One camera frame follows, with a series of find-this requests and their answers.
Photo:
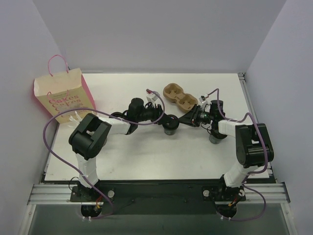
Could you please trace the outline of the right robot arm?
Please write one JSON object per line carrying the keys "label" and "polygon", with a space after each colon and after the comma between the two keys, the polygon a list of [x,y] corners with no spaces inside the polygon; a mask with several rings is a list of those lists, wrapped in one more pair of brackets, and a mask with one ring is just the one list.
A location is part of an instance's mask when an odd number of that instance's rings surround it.
{"label": "right robot arm", "polygon": [[251,124],[244,124],[244,120],[227,118],[223,104],[222,100],[212,100],[208,112],[202,106],[194,105],[179,118],[179,122],[191,127],[209,125],[209,140],[214,144],[219,144],[227,137],[235,139],[235,163],[222,175],[221,184],[217,187],[217,195],[227,200],[250,175],[262,174],[267,170],[268,163],[274,158],[274,151],[265,124],[256,123],[251,113],[246,113],[244,117],[250,117]]}

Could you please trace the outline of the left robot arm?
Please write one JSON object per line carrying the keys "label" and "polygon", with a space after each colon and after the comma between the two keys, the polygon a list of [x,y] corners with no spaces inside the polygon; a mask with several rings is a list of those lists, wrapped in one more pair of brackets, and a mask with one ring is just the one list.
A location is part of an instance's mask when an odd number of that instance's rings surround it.
{"label": "left robot arm", "polygon": [[77,186],[88,201],[99,196],[96,156],[106,144],[108,135],[130,135],[138,128],[138,123],[144,121],[155,121],[167,135],[174,134],[179,126],[175,115],[163,113],[162,106],[152,101],[144,104],[141,98],[133,98],[126,112],[112,115],[114,118],[102,120],[94,114],[87,114],[68,140],[81,171]]}

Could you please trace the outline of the dark transparent coffee cup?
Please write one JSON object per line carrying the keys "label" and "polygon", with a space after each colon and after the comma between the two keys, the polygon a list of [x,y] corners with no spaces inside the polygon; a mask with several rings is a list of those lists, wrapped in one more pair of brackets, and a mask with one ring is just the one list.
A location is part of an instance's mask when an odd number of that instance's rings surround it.
{"label": "dark transparent coffee cup", "polygon": [[177,127],[169,128],[169,127],[163,127],[164,133],[171,136],[174,135],[177,131]]}

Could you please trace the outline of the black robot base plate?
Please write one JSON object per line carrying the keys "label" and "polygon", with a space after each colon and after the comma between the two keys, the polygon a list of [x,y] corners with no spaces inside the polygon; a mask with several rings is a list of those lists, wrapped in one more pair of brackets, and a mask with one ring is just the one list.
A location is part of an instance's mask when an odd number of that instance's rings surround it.
{"label": "black robot base plate", "polygon": [[220,194],[220,179],[100,180],[87,193],[74,186],[71,202],[81,203],[84,216],[206,215],[221,212],[233,217],[245,201],[243,187]]}

